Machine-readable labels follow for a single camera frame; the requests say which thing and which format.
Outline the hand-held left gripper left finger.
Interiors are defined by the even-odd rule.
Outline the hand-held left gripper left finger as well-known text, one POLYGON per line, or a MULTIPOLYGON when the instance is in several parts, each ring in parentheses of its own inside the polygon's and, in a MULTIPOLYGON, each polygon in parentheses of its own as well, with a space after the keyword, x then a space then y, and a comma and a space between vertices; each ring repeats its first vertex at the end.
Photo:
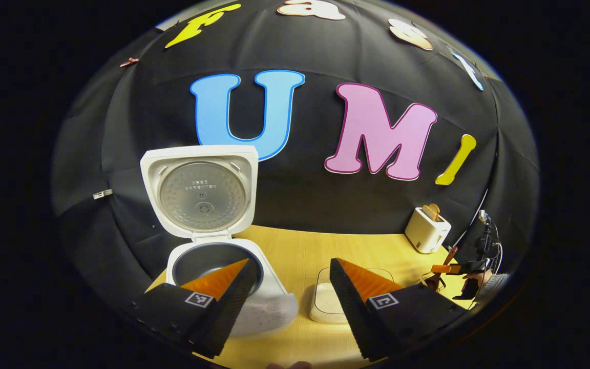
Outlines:
POLYGON ((247 258, 184 285, 161 283, 131 302, 145 329, 188 353, 220 355, 257 273, 247 258))

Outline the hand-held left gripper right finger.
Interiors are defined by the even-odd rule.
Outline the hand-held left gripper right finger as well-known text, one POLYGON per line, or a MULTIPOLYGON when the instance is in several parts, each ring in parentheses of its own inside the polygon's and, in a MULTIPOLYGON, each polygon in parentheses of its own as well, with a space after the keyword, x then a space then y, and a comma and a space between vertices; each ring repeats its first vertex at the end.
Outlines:
POLYGON ((370 361, 419 350, 468 312, 423 283, 403 287, 341 258, 330 260, 329 278, 370 361))

